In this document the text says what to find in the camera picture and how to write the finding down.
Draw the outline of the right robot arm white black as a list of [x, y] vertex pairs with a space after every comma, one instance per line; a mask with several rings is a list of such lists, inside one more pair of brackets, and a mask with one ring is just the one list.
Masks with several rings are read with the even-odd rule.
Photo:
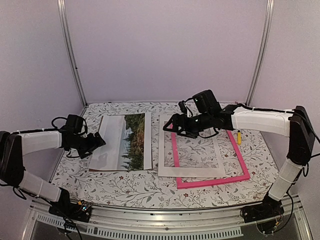
[[289, 110], [254, 108], [242, 103], [222, 108], [210, 89], [195, 94], [191, 99], [199, 114], [188, 115], [186, 102], [180, 101], [178, 106], [181, 113], [172, 115], [163, 126], [164, 131], [192, 139], [198, 138], [201, 132], [210, 128], [216, 135], [219, 130], [253, 130], [289, 138], [286, 161], [264, 197], [264, 203], [258, 208], [262, 218], [269, 218], [278, 210], [277, 202], [298, 180], [303, 167], [308, 167], [314, 157], [314, 143], [320, 140], [306, 109], [300, 105]]

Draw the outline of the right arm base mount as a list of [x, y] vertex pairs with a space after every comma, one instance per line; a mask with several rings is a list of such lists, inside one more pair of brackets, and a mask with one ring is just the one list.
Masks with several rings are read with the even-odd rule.
[[241, 208], [240, 216], [245, 223], [273, 218], [284, 214], [282, 202], [274, 200], [268, 194], [262, 202], [256, 205], [247, 205]]

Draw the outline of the white photo mat board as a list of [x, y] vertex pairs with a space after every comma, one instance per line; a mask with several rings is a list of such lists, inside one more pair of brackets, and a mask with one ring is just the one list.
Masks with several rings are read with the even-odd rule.
[[187, 138], [164, 131], [168, 114], [159, 116], [158, 176], [222, 178], [226, 176], [216, 137]]

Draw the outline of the framed landscape photo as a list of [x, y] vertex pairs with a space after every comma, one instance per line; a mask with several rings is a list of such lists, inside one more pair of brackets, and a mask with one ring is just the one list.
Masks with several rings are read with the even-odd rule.
[[153, 169], [150, 112], [103, 115], [98, 133], [105, 145], [93, 151], [88, 169], [93, 172]]

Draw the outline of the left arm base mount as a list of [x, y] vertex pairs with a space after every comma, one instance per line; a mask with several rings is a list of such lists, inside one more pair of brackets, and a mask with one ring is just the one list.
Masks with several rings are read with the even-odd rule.
[[92, 214], [91, 204], [84, 200], [71, 202], [70, 193], [63, 188], [60, 190], [58, 202], [50, 201], [48, 212], [55, 216], [88, 223]]

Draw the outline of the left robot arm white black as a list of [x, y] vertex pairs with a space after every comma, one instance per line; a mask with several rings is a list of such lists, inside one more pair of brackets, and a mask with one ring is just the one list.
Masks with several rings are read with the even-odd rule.
[[88, 132], [83, 117], [70, 114], [64, 121], [60, 127], [53, 123], [50, 128], [1, 131], [0, 180], [4, 187], [55, 204], [63, 217], [70, 217], [75, 210], [69, 192], [50, 183], [43, 168], [52, 167], [61, 150], [74, 150], [75, 158], [85, 159], [106, 143], [98, 132]]

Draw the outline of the yellow handled screwdriver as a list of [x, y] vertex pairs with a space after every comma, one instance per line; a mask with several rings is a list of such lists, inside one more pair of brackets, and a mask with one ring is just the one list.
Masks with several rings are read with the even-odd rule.
[[240, 130], [237, 131], [237, 144], [239, 146], [242, 144], [242, 133]]

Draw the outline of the pink wooden photo frame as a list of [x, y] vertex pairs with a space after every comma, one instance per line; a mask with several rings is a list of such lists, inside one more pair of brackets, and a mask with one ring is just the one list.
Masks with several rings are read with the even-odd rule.
[[229, 140], [233, 146], [234, 152], [235, 152], [236, 157], [239, 161], [239, 165], [242, 169], [243, 175], [231, 176], [231, 177], [226, 177], [226, 178], [216, 178], [216, 179], [210, 179], [210, 180], [199, 180], [199, 181], [193, 181], [193, 182], [191, 182], [191, 181], [184, 182], [181, 177], [177, 177], [176, 178], [176, 186], [177, 186], [178, 190], [231, 184], [231, 183], [247, 181], [250, 179], [249, 171], [246, 167], [245, 161], [243, 159], [243, 156], [239, 150], [239, 147], [236, 143], [236, 140], [235, 140], [232, 132], [230, 130], [227, 130], [226, 133], [227, 133]]

